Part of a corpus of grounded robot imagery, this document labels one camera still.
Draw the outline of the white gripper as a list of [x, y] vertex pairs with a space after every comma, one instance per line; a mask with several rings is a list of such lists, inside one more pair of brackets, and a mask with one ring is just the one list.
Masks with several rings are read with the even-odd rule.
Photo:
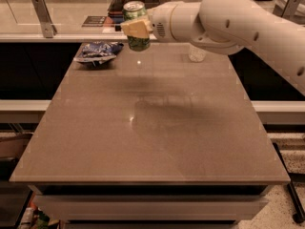
[[135, 38], [149, 38], [153, 33], [160, 42], [173, 41], [171, 32], [171, 17], [175, 3], [168, 2], [152, 9], [148, 9], [149, 19], [138, 18], [125, 21], [121, 29], [125, 35]]

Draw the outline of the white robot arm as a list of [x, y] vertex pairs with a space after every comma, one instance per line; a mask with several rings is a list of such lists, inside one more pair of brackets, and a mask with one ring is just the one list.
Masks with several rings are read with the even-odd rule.
[[305, 29], [253, 0], [168, 2], [121, 24], [127, 36], [190, 43], [219, 54], [247, 48], [305, 94]]

